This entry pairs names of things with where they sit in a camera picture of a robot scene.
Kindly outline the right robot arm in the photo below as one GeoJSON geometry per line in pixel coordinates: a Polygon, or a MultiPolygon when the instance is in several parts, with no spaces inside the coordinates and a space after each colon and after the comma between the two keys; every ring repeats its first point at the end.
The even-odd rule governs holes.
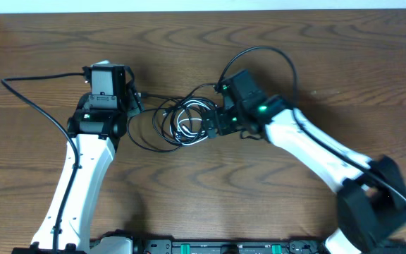
{"type": "Polygon", "coordinates": [[[310,168],[336,195],[338,228],[326,253],[372,253],[406,224],[406,185],[398,165],[355,152],[318,129],[285,98],[269,97],[243,70],[214,86],[223,106],[203,114],[209,138],[247,131],[310,168]]]}

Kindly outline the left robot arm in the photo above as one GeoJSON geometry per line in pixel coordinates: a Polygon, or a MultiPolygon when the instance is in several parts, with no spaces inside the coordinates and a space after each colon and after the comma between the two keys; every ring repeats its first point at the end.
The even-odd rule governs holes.
{"type": "Polygon", "coordinates": [[[60,131],[67,140],[66,160],[42,225],[27,248],[14,253],[137,253],[132,237],[111,232],[92,242],[90,228],[100,188],[115,158],[127,121],[143,110],[129,66],[101,61],[80,72],[84,94],[60,131]]]}

